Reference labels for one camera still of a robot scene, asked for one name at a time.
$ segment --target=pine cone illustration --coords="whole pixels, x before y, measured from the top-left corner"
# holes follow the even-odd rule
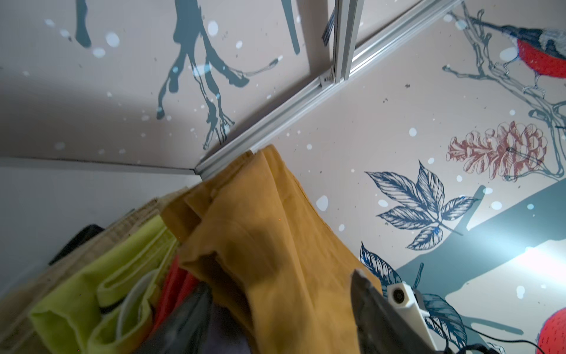
[[[490,179],[498,174],[504,180],[516,181],[517,176],[540,168],[546,154],[546,138],[534,124],[527,126],[501,123],[497,132],[471,131],[466,139],[453,137],[448,146],[446,161],[464,162],[464,171],[478,174],[489,171]]]

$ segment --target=beige fabric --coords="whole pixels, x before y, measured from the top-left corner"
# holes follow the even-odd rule
[[[174,198],[175,192],[163,197]],[[90,239],[81,247],[49,267],[37,279],[14,290],[0,301],[0,353],[49,353],[27,317],[29,310],[74,273],[133,234],[146,221],[159,214],[159,199],[130,212]]]

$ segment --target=black cable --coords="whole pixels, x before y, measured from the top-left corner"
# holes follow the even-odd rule
[[[488,337],[488,338],[493,339],[493,340],[497,340],[498,342],[504,342],[504,343],[529,343],[530,345],[535,346],[538,350],[540,350],[542,354],[546,354],[546,353],[544,352],[544,350],[542,350],[538,345],[534,344],[533,342],[531,342],[531,341],[529,341],[529,340],[524,340],[524,339],[515,339],[515,340],[499,339],[499,338],[491,337],[491,336],[489,336],[489,335],[487,335],[487,334],[485,334],[485,333],[481,333],[480,331],[477,331],[477,330],[471,328],[470,326],[466,326],[466,325],[463,324],[462,322],[454,321],[453,319],[449,319],[449,318],[442,317],[442,316],[435,316],[435,317],[436,317],[436,318],[439,318],[439,319],[443,319],[443,320],[448,321],[448,322],[458,323],[459,325],[462,325],[462,326],[466,327],[467,329],[476,332],[477,334],[483,335],[483,336]]]
[[[442,336],[446,340],[446,347],[444,347],[444,354],[447,354],[448,353],[448,346],[450,345],[450,342],[448,341],[448,336],[446,335],[446,332],[444,332],[444,328],[442,328],[442,325],[439,325],[438,323],[436,323],[436,321],[434,319],[432,319],[432,317],[430,318],[430,321],[432,323],[434,323],[435,326],[438,326],[438,328],[440,328],[440,331],[442,332]]]

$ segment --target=bird illustration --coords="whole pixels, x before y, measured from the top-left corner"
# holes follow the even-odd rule
[[[517,59],[523,60],[525,64],[534,71],[534,85],[523,88],[523,93],[528,89],[545,91],[538,87],[538,79],[541,75],[553,78],[566,79],[566,31],[563,29],[539,29],[521,28],[511,25],[498,26],[478,19],[470,18],[471,22],[501,32],[509,37],[517,48],[517,57],[503,64],[507,70],[507,64]]]

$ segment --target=gray fabric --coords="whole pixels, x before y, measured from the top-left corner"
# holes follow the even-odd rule
[[[251,354],[250,345],[227,308],[212,304],[203,354]]]

